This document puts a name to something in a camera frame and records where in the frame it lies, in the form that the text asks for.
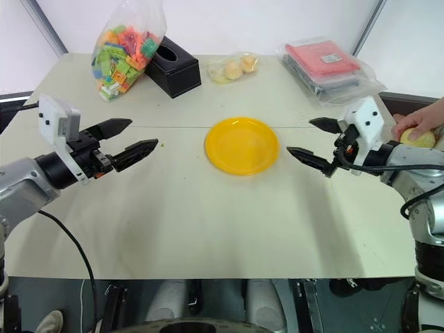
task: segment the person's fingers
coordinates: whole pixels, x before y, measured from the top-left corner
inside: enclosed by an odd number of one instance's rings
[[[413,114],[411,116],[407,116],[398,121],[398,123],[393,128],[393,135],[396,140],[400,140],[403,132],[412,127],[416,127],[420,123],[420,119],[415,117]]]
[[[395,114],[393,115],[393,119],[395,119],[395,121],[396,121],[397,123],[399,123],[403,118],[405,118],[405,116],[402,116],[402,115],[399,114],[399,113],[395,113]]]
[[[414,130],[411,131],[409,135],[409,140],[414,141],[419,138],[421,135],[431,130],[434,127],[433,122],[431,121],[422,121]]]

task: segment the wire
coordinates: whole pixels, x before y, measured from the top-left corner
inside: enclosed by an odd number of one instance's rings
[[[406,171],[406,170],[443,170],[444,165],[438,164],[408,164],[408,165],[389,165],[389,166],[361,166],[353,164],[345,158],[345,144],[339,144],[337,150],[337,157],[339,161],[346,165],[350,169],[364,171],[364,172],[385,172],[385,171]],[[409,219],[409,214],[407,214],[407,210],[416,203],[419,203],[422,200],[428,199],[430,196],[437,194],[444,190],[444,184],[441,184],[434,189],[431,189],[419,196],[416,196],[413,199],[406,201],[404,205],[402,205],[400,209],[400,213],[402,217],[405,219]]]
[[[6,109],[6,110],[2,110],[0,112],[0,115],[3,115],[5,113],[11,113],[11,112],[19,112],[19,111],[23,111],[23,110],[29,110],[29,109],[35,109],[39,107],[39,102],[34,103],[34,104],[28,104],[28,105],[19,105],[19,106],[14,106],[12,108]]]
[[[345,158],[345,146],[338,146],[338,158],[342,164],[350,169],[364,172],[385,172],[385,171],[406,171],[406,170],[441,170],[444,171],[444,165],[438,164],[406,164],[406,165],[386,165],[386,166],[364,166],[350,163]]]
[[[83,333],[83,286],[85,285],[86,279],[83,279],[80,286],[80,333]]]
[[[44,210],[39,210],[38,213],[43,215],[43,216],[46,216],[47,218],[49,218],[51,220],[53,220],[54,222],[57,223],[57,225],[59,227],[62,228],[62,230],[65,232],[65,234],[67,234],[68,237],[76,245],[76,247],[78,249],[78,252],[80,253],[80,255],[82,256],[83,261],[85,262],[85,266],[86,266],[86,268],[88,270],[89,280],[91,282],[91,290],[92,290],[92,304],[93,304],[93,315],[94,315],[94,317],[93,317],[93,323],[92,323],[91,332],[95,333],[96,326],[97,326],[97,290],[96,290],[96,280],[94,279],[94,274],[92,273],[91,265],[89,264],[88,258],[86,257],[86,254],[83,251],[82,246],[80,245],[78,240],[75,238],[75,236],[73,236],[73,234],[68,230],[68,228],[65,227],[62,222],[60,222],[59,219],[57,219],[54,215],[45,212]]]
[[[404,205],[401,207],[401,215],[409,219],[409,214],[407,214],[407,210],[413,206],[414,204],[418,203],[421,200],[425,200],[429,198],[430,196],[433,196],[434,194],[437,194],[438,192],[441,192],[444,190],[444,184],[439,185],[438,187],[435,187],[434,189],[431,189],[430,191],[424,192],[423,194],[420,194],[419,196],[416,196],[415,198],[407,201]]]

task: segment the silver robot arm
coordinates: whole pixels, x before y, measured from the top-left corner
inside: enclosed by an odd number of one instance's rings
[[[4,241],[24,219],[60,196],[60,190],[76,182],[86,185],[113,169],[123,171],[147,157],[158,140],[137,142],[121,153],[103,154],[99,142],[120,134],[132,121],[109,119],[79,131],[80,112],[64,101],[41,95],[39,129],[54,152],[23,158],[0,166],[0,330],[20,332],[18,299],[9,296],[4,272]]]
[[[416,243],[416,280],[426,293],[444,300],[444,153],[384,143],[384,121],[372,97],[351,105],[339,120],[319,118],[310,123],[339,134],[333,161],[303,148],[287,147],[290,154],[327,177],[342,168],[355,175],[379,176],[394,188],[406,200],[402,214],[409,219]]]

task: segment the bag of building blocks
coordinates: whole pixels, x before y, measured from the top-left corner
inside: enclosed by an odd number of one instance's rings
[[[216,83],[230,83],[257,71],[259,57],[250,52],[233,53],[208,64],[208,75]]]
[[[153,58],[167,30],[162,0],[125,0],[97,38],[92,73],[109,101],[125,94]]]
[[[349,104],[386,89],[368,65],[323,37],[287,43],[278,54],[321,105]]]

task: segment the white table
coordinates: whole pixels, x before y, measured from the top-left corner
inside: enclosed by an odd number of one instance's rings
[[[211,83],[200,57],[203,85],[170,99],[148,78],[116,101],[94,90],[88,55],[66,55],[36,89],[82,110],[82,125],[111,117],[133,124],[102,143],[115,154],[158,138],[154,152],[130,169],[88,186],[74,185],[45,209],[77,236],[102,279],[343,278],[412,275],[409,224],[402,199],[373,176],[337,171],[332,179],[302,165],[286,146],[331,158],[334,135],[307,121],[338,117],[322,109],[275,57],[262,57],[255,77]],[[393,121],[382,102],[380,110]],[[37,113],[21,112],[0,136],[0,163],[36,157],[51,148],[37,131]],[[273,127],[281,155],[256,176],[225,174],[203,148],[211,126],[232,116]],[[6,242],[11,275],[86,278],[70,240],[50,220],[33,216]]]

